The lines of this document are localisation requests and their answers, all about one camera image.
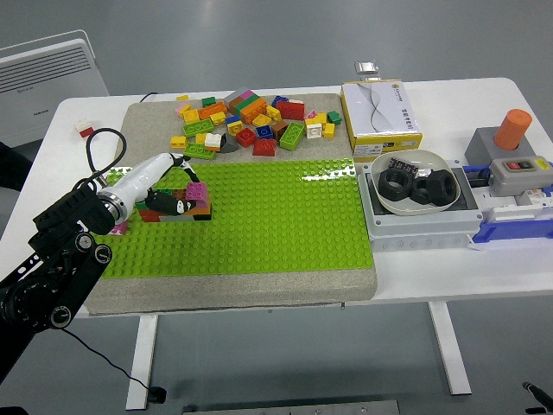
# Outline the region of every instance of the yellow box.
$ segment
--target yellow box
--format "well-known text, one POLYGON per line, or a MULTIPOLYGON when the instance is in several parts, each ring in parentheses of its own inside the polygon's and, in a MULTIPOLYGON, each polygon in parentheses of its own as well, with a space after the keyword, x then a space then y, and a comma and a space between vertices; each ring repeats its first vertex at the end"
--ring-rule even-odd
POLYGON ((400 80, 347 82, 341 101, 355 162, 420 145, 423 134, 400 80))

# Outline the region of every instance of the pile of lego bricks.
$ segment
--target pile of lego bricks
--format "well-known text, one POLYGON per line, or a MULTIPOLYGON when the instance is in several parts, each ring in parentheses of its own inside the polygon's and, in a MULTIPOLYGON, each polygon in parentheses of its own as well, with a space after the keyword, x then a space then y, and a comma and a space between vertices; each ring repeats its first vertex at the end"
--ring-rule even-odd
POLYGON ((201 104, 202 108, 194 109, 185 102, 175 110, 185 122, 184 135, 173 136, 171 146, 183 148, 187 156, 208 160, 217 152, 237 151, 238 145, 253 146, 253 156, 275 156, 277 145, 293 151, 304 135, 308 139, 334 138, 335 126, 341 123, 337 111, 311 110, 306 114, 303 101, 284 96, 276 96, 268 105, 264 98, 245 89, 232 93, 222 102, 210 97, 201 104), (222 124, 226 125, 226 132, 222 135, 213 132, 222 124))

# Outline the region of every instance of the gray control box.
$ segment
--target gray control box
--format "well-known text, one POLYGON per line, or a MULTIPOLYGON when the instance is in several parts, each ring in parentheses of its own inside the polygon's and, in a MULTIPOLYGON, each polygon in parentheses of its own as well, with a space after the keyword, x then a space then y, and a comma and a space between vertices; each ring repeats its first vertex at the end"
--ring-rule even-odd
POLYGON ((493 160, 489 186, 494 196, 518 196, 526 190, 553 184, 553 168, 540 156, 493 160))

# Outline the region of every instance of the black nut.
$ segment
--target black nut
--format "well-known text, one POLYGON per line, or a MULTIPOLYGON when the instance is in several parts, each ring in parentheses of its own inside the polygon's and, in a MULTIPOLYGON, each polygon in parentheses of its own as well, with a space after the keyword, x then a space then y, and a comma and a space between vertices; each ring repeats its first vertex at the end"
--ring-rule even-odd
POLYGON ((413 181, 413 190, 411 191, 411 200, 420 205, 428 205, 430 203, 429 192, 426 189, 426 177, 417 177, 413 181))
POLYGON ((426 190, 429 200, 437 206, 453 203, 457 196, 455 178, 447 170, 436 170, 430 173, 426 180, 426 190))
POLYGON ((403 169, 387 169, 380 173, 378 192, 389 201, 401 201, 409 197, 413 176, 403 169))

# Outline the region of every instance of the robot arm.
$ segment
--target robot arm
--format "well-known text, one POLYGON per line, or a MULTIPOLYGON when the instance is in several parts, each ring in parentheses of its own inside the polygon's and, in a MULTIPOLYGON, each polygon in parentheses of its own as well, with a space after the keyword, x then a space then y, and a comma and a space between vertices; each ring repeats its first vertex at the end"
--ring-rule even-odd
POLYGON ((29 244, 35 253, 0 281, 0 384, 36 333, 69 325, 110 263, 110 247, 96 244, 91 233, 108 234, 130 217, 138 201, 169 214, 194 206, 151 190, 173 167, 198 182, 188 160, 170 153, 154 156, 98 193, 90 178, 80 181, 34 218, 38 233, 29 244))

